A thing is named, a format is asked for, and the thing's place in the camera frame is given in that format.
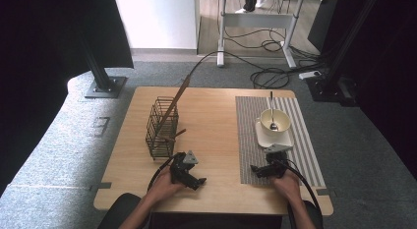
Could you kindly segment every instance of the person's left hand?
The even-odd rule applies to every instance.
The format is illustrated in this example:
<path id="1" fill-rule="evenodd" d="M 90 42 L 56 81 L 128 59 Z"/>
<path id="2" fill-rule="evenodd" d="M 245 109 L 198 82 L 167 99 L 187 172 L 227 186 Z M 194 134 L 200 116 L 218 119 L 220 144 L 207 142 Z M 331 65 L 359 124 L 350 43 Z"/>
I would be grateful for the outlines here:
<path id="1" fill-rule="evenodd" d="M 182 183 L 173 184 L 171 182 L 171 172 L 169 171 L 169 166 L 166 166 L 160 171 L 152 187 L 147 192 L 147 198 L 153 202 L 159 202 L 172 197 L 184 188 L 185 185 Z"/>

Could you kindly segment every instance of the white wall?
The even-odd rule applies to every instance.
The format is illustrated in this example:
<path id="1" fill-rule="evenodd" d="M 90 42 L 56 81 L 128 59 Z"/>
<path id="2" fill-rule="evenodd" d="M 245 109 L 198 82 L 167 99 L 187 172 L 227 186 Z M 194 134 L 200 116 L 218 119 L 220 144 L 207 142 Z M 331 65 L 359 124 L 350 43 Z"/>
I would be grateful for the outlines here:
<path id="1" fill-rule="evenodd" d="M 200 0 L 116 0 L 131 48 L 197 49 Z"/>

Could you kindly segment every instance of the person's right hand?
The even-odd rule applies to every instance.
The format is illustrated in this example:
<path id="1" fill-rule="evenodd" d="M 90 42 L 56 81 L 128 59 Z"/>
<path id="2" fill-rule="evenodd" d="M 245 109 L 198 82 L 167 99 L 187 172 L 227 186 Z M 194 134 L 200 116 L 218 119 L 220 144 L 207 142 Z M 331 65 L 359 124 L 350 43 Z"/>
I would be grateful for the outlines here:
<path id="1" fill-rule="evenodd" d="M 172 197 L 184 188 L 185 186 L 182 183 L 171 183 L 171 172 L 169 171 L 169 166 L 166 166 L 160 171 L 146 197 L 149 200 L 152 199 L 152 201 L 158 202 Z"/>
<path id="2" fill-rule="evenodd" d="M 295 173 L 286 170 L 281 178 L 274 176 L 268 178 L 275 189 L 287 200 L 292 201 L 301 199 L 299 178 Z"/>

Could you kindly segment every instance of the gray placemat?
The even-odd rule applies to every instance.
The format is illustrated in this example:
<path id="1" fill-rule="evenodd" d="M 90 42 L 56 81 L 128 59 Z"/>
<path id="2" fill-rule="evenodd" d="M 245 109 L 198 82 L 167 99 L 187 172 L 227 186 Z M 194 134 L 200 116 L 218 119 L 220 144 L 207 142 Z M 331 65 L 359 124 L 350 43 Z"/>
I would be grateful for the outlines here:
<path id="1" fill-rule="evenodd" d="M 236 96 L 236 112 L 239 136 L 240 179 L 242 184 L 266 185 L 265 178 L 259 179 L 250 165 L 267 165 L 263 147 L 258 144 L 255 131 L 256 119 L 270 108 L 268 97 Z M 273 108 L 284 111 L 291 119 L 291 132 L 294 135 L 294 147 L 287 151 L 300 173 L 314 187 L 324 187 L 322 171 L 313 150 L 309 133 L 296 98 L 275 97 Z"/>

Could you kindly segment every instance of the table leg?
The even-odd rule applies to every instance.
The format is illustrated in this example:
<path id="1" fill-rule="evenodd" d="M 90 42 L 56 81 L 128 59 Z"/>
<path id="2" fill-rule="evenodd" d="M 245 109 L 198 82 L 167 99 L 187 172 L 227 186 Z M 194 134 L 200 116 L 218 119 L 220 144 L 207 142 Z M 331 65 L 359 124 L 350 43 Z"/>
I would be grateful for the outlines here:
<path id="1" fill-rule="evenodd" d="M 224 16 L 226 14 L 226 0 L 221 0 L 220 11 L 220 39 L 218 40 L 217 51 L 224 51 Z M 224 53 L 217 52 L 217 67 L 224 66 Z"/>
<path id="2" fill-rule="evenodd" d="M 297 67 L 294 58 L 292 57 L 291 51 L 289 50 L 289 44 L 291 42 L 292 34 L 294 33 L 295 26 L 297 25 L 298 17 L 300 16 L 301 5 L 303 0 L 298 0 L 294 14 L 292 15 L 291 25 L 288 29 L 287 35 L 284 41 L 281 41 L 282 51 L 284 52 L 285 58 L 290 68 Z"/>

